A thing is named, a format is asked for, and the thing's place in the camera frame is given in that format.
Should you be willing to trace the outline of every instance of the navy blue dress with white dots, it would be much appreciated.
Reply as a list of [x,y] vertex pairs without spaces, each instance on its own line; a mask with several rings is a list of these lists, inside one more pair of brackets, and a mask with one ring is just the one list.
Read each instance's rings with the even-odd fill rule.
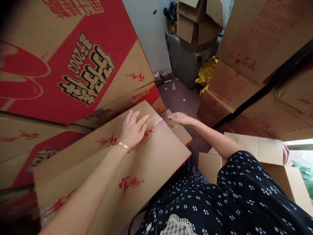
[[313,234],[313,218],[251,153],[233,154],[217,185],[195,167],[183,168],[151,199],[137,234]]

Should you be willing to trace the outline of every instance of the fingers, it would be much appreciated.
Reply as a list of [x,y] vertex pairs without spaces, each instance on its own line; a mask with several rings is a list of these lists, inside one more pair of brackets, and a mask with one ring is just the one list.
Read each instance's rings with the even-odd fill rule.
[[142,127],[142,125],[145,123],[145,121],[149,118],[149,114],[143,116],[138,122],[137,122],[137,125],[139,127]]
[[139,111],[134,112],[130,117],[129,123],[136,124],[138,115],[139,115]]
[[139,134],[143,136],[146,129],[147,129],[147,124],[143,124],[139,131]]
[[126,123],[129,123],[129,120],[130,120],[130,117],[131,117],[132,114],[133,114],[133,110],[130,110],[129,114],[127,115],[127,117],[125,119]]

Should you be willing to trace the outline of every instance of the green plastic bag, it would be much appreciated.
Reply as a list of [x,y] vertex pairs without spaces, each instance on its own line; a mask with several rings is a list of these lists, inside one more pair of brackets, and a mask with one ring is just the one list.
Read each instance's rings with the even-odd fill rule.
[[300,162],[293,161],[293,167],[299,168],[304,184],[309,192],[311,202],[313,204],[313,168],[303,165]]

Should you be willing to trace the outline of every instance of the black strap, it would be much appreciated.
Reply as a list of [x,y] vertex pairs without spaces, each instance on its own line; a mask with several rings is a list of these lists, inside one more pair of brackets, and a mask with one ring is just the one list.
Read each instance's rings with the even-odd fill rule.
[[130,226],[129,226],[129,228],[128,228],[128,233],[127,233],[127,235],[130,235],[130,229],[131,229],[131,226],[133,225],[133,222],[134,222],[134,220],[136,219],[136,217],[137,217],[139,214],[141,214],[143,211],[147,210],[147,209],[148,209],[148,206],[145,206],[144,208],[142,208],[142,209],[135,215],[135,217],[133,218],[133,220],[132,220],[131,223],[130,223]]

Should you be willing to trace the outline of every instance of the bangle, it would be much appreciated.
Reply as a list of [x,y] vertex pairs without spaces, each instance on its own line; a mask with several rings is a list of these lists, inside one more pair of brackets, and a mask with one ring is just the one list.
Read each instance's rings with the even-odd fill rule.
[[119,146],[126,148],[128,150],[127,153],[129,153],[131,151],[131,148],[127,144],[124,144],[122,142],[118,142],[116,145],[119,145]]

